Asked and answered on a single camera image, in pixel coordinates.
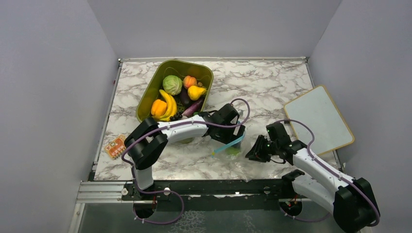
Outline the clear zip top bag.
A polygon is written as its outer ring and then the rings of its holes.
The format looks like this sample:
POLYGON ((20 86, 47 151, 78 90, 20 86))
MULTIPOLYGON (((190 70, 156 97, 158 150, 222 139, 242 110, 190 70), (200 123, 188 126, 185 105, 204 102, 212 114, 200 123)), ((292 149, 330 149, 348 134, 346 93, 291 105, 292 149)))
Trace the clear zip top bag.
POLYGON ((220 151, 217 149, 223 147, 224 144, 211 139, 209 142, 211 177, 247 182, 254 179, 279 179, 281 171, 277 170, 275 163, 261 163, 245 157, 261 134, 266 134, 264 125, 258 125, 257 129, 247 126, 243 140, 220 151))

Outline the dark fake grape bunch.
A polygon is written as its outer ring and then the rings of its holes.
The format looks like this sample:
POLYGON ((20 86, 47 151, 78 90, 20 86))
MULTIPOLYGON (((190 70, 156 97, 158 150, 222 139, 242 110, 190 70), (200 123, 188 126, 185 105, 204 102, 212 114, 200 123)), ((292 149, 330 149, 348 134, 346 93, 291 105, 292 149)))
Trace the dark fake grape bunch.
POLYGON ((183 112, 179 111, 177 112, 175 115, 170 117, 170 121, 177 121, 177 120, 181 120, 183 118, 182 115, 183 112))

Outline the yellow fake lemon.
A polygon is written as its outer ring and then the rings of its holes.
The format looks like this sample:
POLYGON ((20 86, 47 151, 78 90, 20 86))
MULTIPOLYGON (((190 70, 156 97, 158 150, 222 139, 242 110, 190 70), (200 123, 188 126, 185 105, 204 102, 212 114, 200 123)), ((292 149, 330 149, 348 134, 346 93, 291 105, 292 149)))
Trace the yellow fake lemon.
POLYGON ((198 86, 193 85, 188 88, 188 96, 193 101, 198 100, 200 97, 202 97, 206 93, 207 93, 207 89, 204 87, 198 87, 198 86))

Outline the dark fake eggplant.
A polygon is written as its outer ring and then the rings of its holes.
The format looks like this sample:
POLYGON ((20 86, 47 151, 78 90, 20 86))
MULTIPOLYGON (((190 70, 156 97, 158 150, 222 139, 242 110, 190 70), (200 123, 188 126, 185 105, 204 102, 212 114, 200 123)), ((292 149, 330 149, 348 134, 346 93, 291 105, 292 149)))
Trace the dark fake eggplant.
POLYGON ((185 88, 181 89, 178 94, 179 100, 184 107, 190 107, 192 105, 192 100, 190 99, 188 92, 185 88))

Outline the orange fake peach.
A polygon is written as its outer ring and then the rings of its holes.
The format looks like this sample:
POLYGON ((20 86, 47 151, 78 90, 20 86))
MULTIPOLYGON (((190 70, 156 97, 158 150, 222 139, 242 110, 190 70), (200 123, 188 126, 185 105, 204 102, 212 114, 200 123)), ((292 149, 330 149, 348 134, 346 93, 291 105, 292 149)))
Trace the orange fake peach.
POLYGON ((195 77, 192 77, 192 76, 186 76, 186 77, 183 79, 183 87, 184 87, 185 89, 189 89, 189 88, 192 87, 192 86, 198 86, 198 81, 197 81, 197 79, 196 79, 195 77))

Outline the green fake cabbage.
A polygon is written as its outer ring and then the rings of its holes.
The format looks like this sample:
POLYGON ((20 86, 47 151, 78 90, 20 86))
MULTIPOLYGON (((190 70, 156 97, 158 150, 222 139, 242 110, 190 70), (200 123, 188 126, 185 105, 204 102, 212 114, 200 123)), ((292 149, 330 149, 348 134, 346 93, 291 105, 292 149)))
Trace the green fake cabbage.
POLYGON ((183 81, 175 75, 168 75, 163 80, 163 90, 173 96, 181 92, 182 85, 183 81))

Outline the green fake lime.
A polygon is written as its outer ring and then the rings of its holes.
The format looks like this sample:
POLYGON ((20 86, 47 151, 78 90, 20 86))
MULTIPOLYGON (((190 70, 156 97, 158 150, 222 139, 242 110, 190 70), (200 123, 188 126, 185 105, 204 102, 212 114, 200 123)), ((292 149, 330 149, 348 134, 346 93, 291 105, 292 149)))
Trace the green fake lime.
POLYGON ((238 155, 241 154, 241 148, 228 147, 228 148, 225 149, 225 153, 226 153, 228 156, 237 157, 238 155))

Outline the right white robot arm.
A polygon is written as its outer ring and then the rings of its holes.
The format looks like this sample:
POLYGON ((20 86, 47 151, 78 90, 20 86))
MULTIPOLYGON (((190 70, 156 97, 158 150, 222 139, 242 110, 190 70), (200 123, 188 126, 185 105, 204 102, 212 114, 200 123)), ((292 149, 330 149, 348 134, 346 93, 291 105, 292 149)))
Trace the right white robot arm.
POLYGON ((283 120, 266 126, 269 138, 259 135, 246 158, 256 162, 269 162, 278 156, 297 169, 282 177, 281 193, 291 198, 305 196, 322 206, 333 216, 346 233, 355 233, 364 227, 380 222, 380 212, 370 183, 364 178, 355 179, 335 169, 308 144, 291 141, 283 120))

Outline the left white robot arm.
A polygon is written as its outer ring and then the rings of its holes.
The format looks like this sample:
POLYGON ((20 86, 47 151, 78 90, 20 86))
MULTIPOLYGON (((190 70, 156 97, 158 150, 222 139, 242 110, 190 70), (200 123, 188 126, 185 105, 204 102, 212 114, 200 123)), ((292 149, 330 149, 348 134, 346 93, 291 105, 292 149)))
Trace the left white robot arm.
POLYGON ((153 117, 145 119, 124 140, 126 150, 122 155, 131 158, 128 163, 136 184, 134 193, 143 200, 152 195, 152 166, 168 144, 205 136, 229 146, 238 143, 245 132, 239 117, 238 111, 228 103, 212 113, 200 112, 173 122, 157 122, 153 117))

